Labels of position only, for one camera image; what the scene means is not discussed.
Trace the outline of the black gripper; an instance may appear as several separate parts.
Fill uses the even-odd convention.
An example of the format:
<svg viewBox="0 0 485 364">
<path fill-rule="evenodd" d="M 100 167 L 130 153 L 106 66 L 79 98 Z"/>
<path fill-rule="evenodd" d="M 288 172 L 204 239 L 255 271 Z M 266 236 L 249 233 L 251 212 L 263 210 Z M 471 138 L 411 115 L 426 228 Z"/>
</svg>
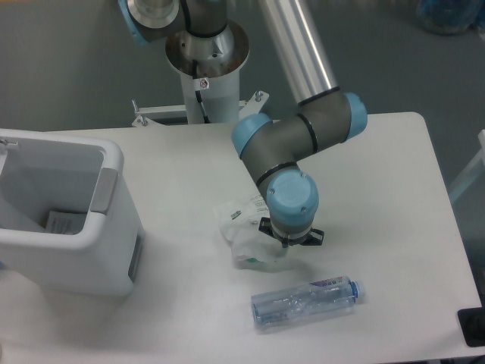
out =
<svg viewBox="0 0 485 364">
<path fill-rule="evenodd" d="M 281 242 L 284 249 L 289 246 L 321 246 L 324 241 L 324 232 L 312 228 L 311 225 L 297 232 L 285 232 L 274 225 L 267 217 L 261 217 L 258 230 L 269 237 Z"/>
</svg>

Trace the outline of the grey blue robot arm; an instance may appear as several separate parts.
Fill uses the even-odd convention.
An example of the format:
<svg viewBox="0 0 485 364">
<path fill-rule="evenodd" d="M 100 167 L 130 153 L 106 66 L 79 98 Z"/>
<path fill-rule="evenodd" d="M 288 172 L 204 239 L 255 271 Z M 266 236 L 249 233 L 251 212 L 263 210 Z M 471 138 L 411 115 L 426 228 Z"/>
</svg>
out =
<svg viewBox="0 0 485 364">
<path fill-rule="evenodd" d="M 136 41 L 165 40 L 167 59 L 180 75 L 188 122 L 234 123 L 236 153 L 269 209 L 260 231 L 283 247 L 321 245 L 324 234 L 313 228 L 318 189 L 298 163 L 359 135 L 368 115 L 357 95 L 338 87 L 307 3 L 260 4 L 299 107 L 280 121 L 262 113 L 239 114 L 239 72 L 249 56 L 249 39 L 228 17 L 225 1 L 118 5 Z"/>
</svg>

